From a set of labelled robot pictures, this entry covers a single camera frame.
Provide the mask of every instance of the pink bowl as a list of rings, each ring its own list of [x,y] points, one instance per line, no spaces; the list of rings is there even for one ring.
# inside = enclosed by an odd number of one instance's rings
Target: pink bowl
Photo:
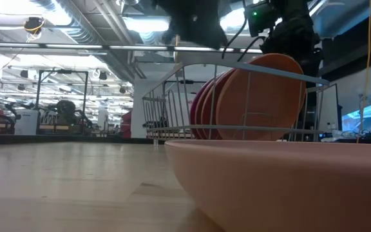
[[[371,231],[371,145],[166,142],[182,187],[226,231]]]

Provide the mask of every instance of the black cable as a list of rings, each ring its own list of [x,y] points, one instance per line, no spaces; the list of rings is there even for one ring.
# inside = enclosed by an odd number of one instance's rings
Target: black cable
[[[265,37],[264,37],[264,36],[258,36],[258,37],[256,37],[255,39],[253,39],[253,40],[251,41],[251,43],[248,45],[248,47],[244,50],[244,52],[242,53],[242,55],[237,59],[237,62],[240,62],[240,61],[243,59],[244,55],[249,51],[249,49],[251,48],[251,46],[252,46],[252,45],[253,45],[257,40],[259,40],[259,39],[262,39],[262,40],[264,41]]]
[[[243,0],[243,7],[244,7],[244,11],[245,11],[245,8],[246,8],[245,0]],[[225,46],[225,48],[222,52],[222,59],[224,59],[225,51],[228,49],[228,47],[230,47],[231,43],[241,34],[241,32],[244,30],[246,24],[247,24],[247,17],[244,14],[243,26],[239,29],[239,31],[233,36],[233,38],[231,38],[231,40]]]

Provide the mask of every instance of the ceiling duct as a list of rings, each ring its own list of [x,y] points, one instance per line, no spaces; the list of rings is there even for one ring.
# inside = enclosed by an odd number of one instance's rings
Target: ceiling duct
[[[72,1],[66,0],[30,0],[31,2],[43,7],[48,12],[58,11],[60,6],[68,17],[72,18],[70,25],[78,27],[78,29],[63,30],[75,42],[79,44],[106,44],[105,40],[92,27],[88,20],[84,17],[81,11],[74,5]],[[99,60],[108,65],[110,70],[114,72],[121,80],[133,83],[135,74],[127,66],[127,52],[112,51],[107,55],[96,56]]]

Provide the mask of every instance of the yellow cable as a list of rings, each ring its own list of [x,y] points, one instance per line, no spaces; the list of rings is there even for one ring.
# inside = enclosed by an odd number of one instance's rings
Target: yellow cable
[[[24,29],[25,29],[26,31],[32,32],[32,31],[36,31],[36,30],[42,28],[42,27],[44,26],[44,24],[45,24],[45,20],[41,23],[41,25],[37,26],[36,28],[32,28],[32,29],[26,29],[26,28],[25,28],[25,24],[26,24],[26,22],[24,22]]]
[[[360,116],[360,130],[357,134],[357,143],[360,141],[360,134],[363,132],[363,117],[365,116],[365,105],[366,105],[366,96],[367,96],[367,89],[368,89],[368,80],[370,77],[370,57],[371,57],[371,0],[369,0],[368,6],[368,51],[367,51],[367,66],[366,66],[366,84],[365,84],[365,93],[363,94],[363,105],[360,109],[361,116]]]

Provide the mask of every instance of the metal rail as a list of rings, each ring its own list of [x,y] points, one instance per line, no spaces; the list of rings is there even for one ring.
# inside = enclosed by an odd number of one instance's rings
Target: metal rail
[[[213,64],[216,66],[224,66],[224,67],[229,67],[229,68],[237,68],[237,69],[242,69],[246,71],[252,71],[252,72],[262,72],[262,73],[269,73],[273,75],[279,75],[282,77],[288,77],[291,79],[297,79],[301,81],[307,81],[307,82],[313,82],[316,84],[322,84],[325,86],[328,86],[330,82],[328,80],[316,78],[316,77],[310,77],[307,75],[301,75],[301,74],[296,74],[296,73],[291,73],[291,72],[286,72],[286,71],[281,71],[281,70],[275,70],[274,68],[266,68],[262,66],[257,66],[257,65],[252,65],[252,64],[246,64],[246,63],[239,63],[239,62],[230,62],[230,61],[219,61],[219,60],[207,60],[207,59],[202,59],[199,57],[196,57],[193,61],[183,61],[174,68],[168,72],[161,80],[155,84],[153,88],[151,88],[149,91],[147,91],[143,97],[145,97],[149,92],[155,90],[158,86],[163,84],[165,81],[167,81],[170,77],[172,77],[174,74],[176,74],[179,70],[186,66],[194,65],[194,64]]]
[[[215,50],[204,47],[188,46],[144,46],[144,45],[84,45],[84,44],[46,44],[46,43],[0,43],[0,48],[42,48],[42,49],[76,49],[76,50],[125,50],[150,52],[214,52],[221,53],[223,48]],[[227,53],[243,53],[245,49],[228,48]],[[262,54],[260,49],[249,49],[248,54]]]

